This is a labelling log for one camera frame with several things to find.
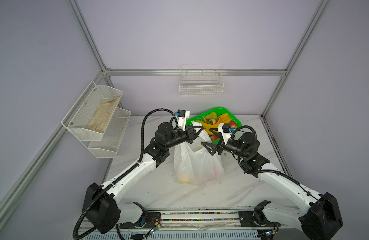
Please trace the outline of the white plastic bag lemon print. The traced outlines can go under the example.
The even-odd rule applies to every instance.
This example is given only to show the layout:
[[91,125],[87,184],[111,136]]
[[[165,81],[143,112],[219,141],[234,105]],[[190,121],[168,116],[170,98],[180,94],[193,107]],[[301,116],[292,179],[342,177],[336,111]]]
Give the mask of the white plastic bag lemon print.
[[210,155],[201,142],[212,142],[204,130],[192,144],[184,142],[175,146],[173,162],[177,182],[200,186],[225,174],[221,156]]

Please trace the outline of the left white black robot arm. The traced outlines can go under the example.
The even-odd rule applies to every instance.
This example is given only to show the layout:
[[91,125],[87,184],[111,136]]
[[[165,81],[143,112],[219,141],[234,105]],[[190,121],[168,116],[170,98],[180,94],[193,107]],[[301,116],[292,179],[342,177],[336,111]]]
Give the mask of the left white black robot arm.
[[170,148],[184,142],[193,143],[202,131],[202,126],[185,126],[184,129],[174,130],[171,123],[160,124],[140,159],[112,180],[101,185],[93,183],[87,188],[73,238],[82,239],[95,230],[105,234],[123,223],[144,226],[147,209],[138,202],[121,206],[121,199],[133,185],[167,159]]

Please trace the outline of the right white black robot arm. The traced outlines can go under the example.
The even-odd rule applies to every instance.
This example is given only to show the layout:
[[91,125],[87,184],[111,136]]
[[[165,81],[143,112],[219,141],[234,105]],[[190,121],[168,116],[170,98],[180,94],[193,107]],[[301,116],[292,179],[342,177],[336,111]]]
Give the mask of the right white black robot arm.
[[245,174],[268,183],[296,205],[281,207],[264,200],[254,208],[255,225],[284,224],[302,231],[311,240],[330,240],[343,226],[337,199],[302,185],[263,157],[252,127],[242,126],[231,133],[220,129],[217,135],[217,144],[201,143],[211,155],[231,153]]

